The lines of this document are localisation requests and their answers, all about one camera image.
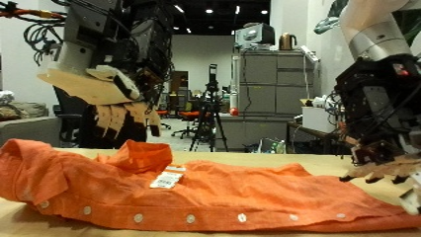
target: wooden table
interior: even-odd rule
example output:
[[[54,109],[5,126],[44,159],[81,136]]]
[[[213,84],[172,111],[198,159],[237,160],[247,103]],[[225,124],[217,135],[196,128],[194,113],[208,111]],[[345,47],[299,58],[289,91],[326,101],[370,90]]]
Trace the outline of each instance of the wooden table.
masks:
[[[113,154],[116,150],[97,149],[60,149],[66,150],[86,157],[94,157],[97,153]],[[253,153],[220,153],[220,152],[173,152],[173,161],[181,164],[192,160],[210,160],[223,164],[241,165],[249,167],[278,167],[283,164],[297,162],[313,175],[342,176],[347,168],[351,167],[350,158],[343,160],[333,155],[295,155],[295,154],[253,154]],[[367,185],[362,179],[353,180],[369,195],[391,203],[398,204],[398,196],[410,189],[409,184],[394,186],[390,180],[382,180],[373,185]],[[10,202],[0,198],[0,237],[4,236],[359,236],[359,237],[399,237],[421,236],[421,229],[405,229],[387,232],[370,233],[306,233],[306,232],[247,232],[247,233],[180,233],[180,232],[152,232],[134,230],[112,230],[94,226],[93,224],[76,221],[61,220],[54,216],[44,216],[32,211],[24,204]]]

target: tripod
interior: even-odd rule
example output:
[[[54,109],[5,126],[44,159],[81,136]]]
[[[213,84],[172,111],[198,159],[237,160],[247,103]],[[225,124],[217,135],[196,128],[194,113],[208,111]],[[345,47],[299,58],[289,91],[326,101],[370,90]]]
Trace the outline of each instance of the tripod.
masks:
[[[223,134],[223,128],[222,128],[222,123],[221,123],[221,118],[220,118],[221,106],[220,106],[220,103],[214,99],[214,93],[218,91],[218,82],[216,80],[216,68],[217,68],[217,65],[210,64],[209,83],[206,84],[206,92],[210,93],[210,98],[209,98],[209,101],[204,100],[200,106],[198,125],[197,125],[196,133],[193,136],[192,144],[189,146],[189,151],[193,150],[196,141],[198,144],[200,139],[202,139],[202,137],[206,137],[209,139],[210,152],[213,152],[214,140],[216,140],[214,133],[216,133],[216,124],[217,124],[221,131],[225,151],[227,152],[226,137]]]
[[[209,101],[204,101],[200,111],[198,111],[198,125],[196,128],[196,133],[192,138],[192,144],[189,146],[189,151],[193,150],[194,143],[200,142],[200,139],[202,137],[206,137],[209,139],[209,148],[210,152],[213,152],[214,148],[214,143],[216,143],[216,134],[214,134],[214,129],[216,125],[220,127],[221,131],[221,136],[222,136],[222,141],[223,141],[223,147],[225,151],[227,152],[227,145],[226,145],[226,137],[223,133],[223,128],[222,128],[222,123],[221,123],[221,118],[220,118],[220,103],[214,101],[214,92],[210,92],[210,99]]]

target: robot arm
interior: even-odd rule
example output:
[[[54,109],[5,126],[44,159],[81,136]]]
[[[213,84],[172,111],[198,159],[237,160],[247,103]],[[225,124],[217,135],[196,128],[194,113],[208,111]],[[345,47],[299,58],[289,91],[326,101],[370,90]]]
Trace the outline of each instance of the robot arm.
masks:
[[[58,15],[65,18],[58,24],[64,27],[62,39],[38,51],[44,53],[38,78],[96,107],[96,127],[89,129],[100,128],[98,139],[118,138],[126,115],[142,130],[145,119],[153,121],[152,132],[158,136],[154,106],[172,70],[172,15],[166,2],[52,1],[66,10]],[[22,12],[10,2],[1,5],[8,7],[0,16],[17,17]]]
[[[391,12],[421,8],[421,1],[350,0],[339,16],[355,63],[337,78],[355,168],[341,179],[385,175],[414,188],[401,203],[421,213],[421,66],[411,55]]]

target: gray cabinet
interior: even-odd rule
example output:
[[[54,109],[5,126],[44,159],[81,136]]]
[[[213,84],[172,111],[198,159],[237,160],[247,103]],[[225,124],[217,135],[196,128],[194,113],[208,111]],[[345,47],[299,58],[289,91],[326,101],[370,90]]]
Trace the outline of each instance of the gray cabinet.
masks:
[[[299,99],[319,93],[318,73],[297,50],[242,52],[238,70],[241,116],[298,115]]]
[[[227,149],[242,151],[263,137],[286,138],[286,122],[301,114],[299,99],[319,94],[319,83],[299,51],[246,51],[233,64],[239,115],[221,122]],[[218,129],[216,137],[216,150],[223,151]]]
[[[245,145],[257,143],[262,137],[285,140],[286,123],[290,118],[221,117],[229,151],[243,151]],[[222,136],[217,128],[216,151],[225,151]]]

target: white tag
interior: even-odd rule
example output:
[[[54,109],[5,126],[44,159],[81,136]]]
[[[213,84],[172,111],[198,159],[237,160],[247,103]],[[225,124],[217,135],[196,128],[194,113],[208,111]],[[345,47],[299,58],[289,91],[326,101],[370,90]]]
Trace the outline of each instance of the white tag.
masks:
[[[153,180],[149,187],[153,189],[154,188],[170,189],[174,186],[174,184],[178,182],[180,178],[182,177],[184,171],[185,171],[185,168],[182,167],[166,166],[165,170],[160,173],[157,178]]]

